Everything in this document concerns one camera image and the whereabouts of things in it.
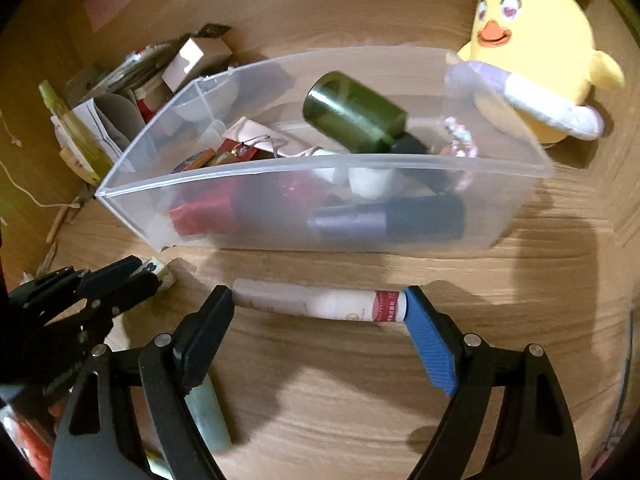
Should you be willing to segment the white tape roll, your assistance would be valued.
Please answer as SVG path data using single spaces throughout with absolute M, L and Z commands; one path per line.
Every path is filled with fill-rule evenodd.
M 365 200 L 380 200 L 394 192 L 396 171 L 352 167 L 348 170 L 348 182 L 352 192 Z

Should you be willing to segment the stack of papers and books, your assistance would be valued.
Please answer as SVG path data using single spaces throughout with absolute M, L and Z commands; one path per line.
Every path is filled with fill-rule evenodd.
M 186 42 L 184 38 L 150 44 L 129 53 L 110 72 L 96 64 L 84 68 L 66 84 L 66 103 L 79 104 L 104 94 L 123 96 L 140 108 L 144 117 L 159 110 L 174 96 L 163 81 L 163 73 Z

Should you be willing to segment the teal white lotion bottle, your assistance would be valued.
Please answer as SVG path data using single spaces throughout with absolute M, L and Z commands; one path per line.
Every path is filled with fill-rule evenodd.
M 209 452 L 223 453 L 232 448 L 224 414 L 208 375 L 186 396 L 186 406 Z

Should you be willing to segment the yellow green spray bottle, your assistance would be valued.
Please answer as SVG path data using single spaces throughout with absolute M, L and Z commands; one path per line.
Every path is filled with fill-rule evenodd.
M 101 148 L 98 139 L 77 114 L 58 97 L 49 81 L 41 81 L 39 91 L 44 105 L 58 118 L 73 144 L 78 148 L 78 152 L 88 162 L 93 179 L 96 183 L 100 183 L 111 170 L 112 161 Z

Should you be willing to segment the yellow chick plush toy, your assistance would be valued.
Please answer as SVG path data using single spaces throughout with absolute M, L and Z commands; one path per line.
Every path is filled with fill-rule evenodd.
M 592 88 L 620 90 L 625 76 L 597 49 L 576 0 L 477 0 L 470 40 L 458 57 L 503 97 L 541 145 L 568 136 L 593 141 L 604 119 Z

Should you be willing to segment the small white cardboard box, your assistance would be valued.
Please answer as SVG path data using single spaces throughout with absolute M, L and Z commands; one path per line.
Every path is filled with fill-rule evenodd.
M 162 73 L 166 86 L 177 93 L 193 78 L 224 65 L 232 51 L 220 38 L 190 38 Z

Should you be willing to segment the beige cosmetic tube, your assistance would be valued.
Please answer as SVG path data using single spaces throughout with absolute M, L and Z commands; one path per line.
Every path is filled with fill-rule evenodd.
M 62 148 L 60 157 L 63 159 L 63 162 L 66 163 L 66 166 L 70 168 L 77 177 L 80 177 L 81 180 L 92 186 L 99 185 L 99 176 L 86 162 L 82 162 L 68 146 Z

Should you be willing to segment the pink white cosmetic tube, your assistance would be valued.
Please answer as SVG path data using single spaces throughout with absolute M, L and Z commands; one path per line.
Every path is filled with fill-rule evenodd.
M 408 311 L 403 292 L 303 286 L 237 278 L 235 304 L 271 313 L 373 323 L 402 322 Z

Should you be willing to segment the dark green glass bottle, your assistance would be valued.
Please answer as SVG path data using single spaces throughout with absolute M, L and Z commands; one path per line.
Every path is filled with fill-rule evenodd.
M 433 153 L 431 145 L 408 133 L 408 113 L 403 108 L 342 72 L 326 73 L 314 83 L 303 102 L 303 118 L 352 154 Z M 454 190 L 451 178 L 442 170 L 424 174 L 396 171 L 390 195 L 411 179 L 436 195 Z

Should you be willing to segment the clear plastic storage bin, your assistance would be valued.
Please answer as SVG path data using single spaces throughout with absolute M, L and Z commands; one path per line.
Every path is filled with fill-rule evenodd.
M 352 154 L 303 118 L 309 89 L 337 70 L 386 96 L 408 113 L 407 131 L 431 145 L 431 155 Z M 240 92 L 224 120 L 186 122 L 171 100 L 130 143 L 96 195 L 119 220 L 155 249 L 178 245 L 303 252 L 446 252 L 486 248 L 498 240 L 552 162 L 508 103 L 450 51 L 424 47 L 351 47 L 291 54 L 232 68 Z M 224 133 L 246 117 L 280 133 L 334 152 L 329 156 L 240 162 L 218 148 Z M 212 148 L 205 166 L 173 174 L 189 156 Z M 439 243 L 356 245 L 322 240 L 307 224 L 324 207 L 378 203 L 395 197 L 431 196 L 408 180 L 397 193 L 365 200 L 349 187 L 352 167 L 424 174 L 442 170 L 465 206 L 460 240 Z M 177 234 L 167 208 L 179 185 L 238 174 L 311 170 L 329 182 L 329 195 L 292 235 L 194 236 Z

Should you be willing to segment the red paper packet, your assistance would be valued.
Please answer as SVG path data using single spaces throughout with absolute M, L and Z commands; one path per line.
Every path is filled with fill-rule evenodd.
M 329 195 L 311 170 L 230 174 L 179 185 L 167 208 L 178 235 L 292 235 Z

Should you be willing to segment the pale green stick tube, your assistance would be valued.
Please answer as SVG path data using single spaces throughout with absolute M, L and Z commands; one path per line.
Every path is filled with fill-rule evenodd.
M 166 480 L 172 480 L 172 475 L 165 461 L 151 450 L 145 450 L 145 456 L 148 460 L 150 469 L 153 474 Z

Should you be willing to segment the mahjong tile block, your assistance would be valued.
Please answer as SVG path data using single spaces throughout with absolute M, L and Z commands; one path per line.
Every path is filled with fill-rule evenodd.
M 174 274 L 172 274 L 168 265 L 162 263 L 155 257 L 143 261 L 142 265 L 134 271 L 132 276 L 142 273 L 151 273 L 160 281 L 160 287 L 157 289 L 158 292 L 166 292 L 166 290 L 170 289 L 176 282 Z

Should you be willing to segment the white folded paper stack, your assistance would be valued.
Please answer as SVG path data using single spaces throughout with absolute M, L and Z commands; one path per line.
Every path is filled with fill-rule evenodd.
M 72 110 L 98 139 L 101 148 L 111 159 L 112 167 L 145 126 L 140 110 L 134 103 L 117 94 L 98 96 L 79 104 Z M 82 162 L 86 162 L 58 118 L 52 113 L 51 122 L 61 150 L 64 146 L 68 146 Z

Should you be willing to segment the purple black cosmetic tube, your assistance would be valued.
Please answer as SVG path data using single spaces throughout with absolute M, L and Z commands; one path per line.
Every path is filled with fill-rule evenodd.
M 322 240 L 360 246 L 460 240 L 465 206 L 455 195 L 395 197 L 318 209 L 307 221 Z

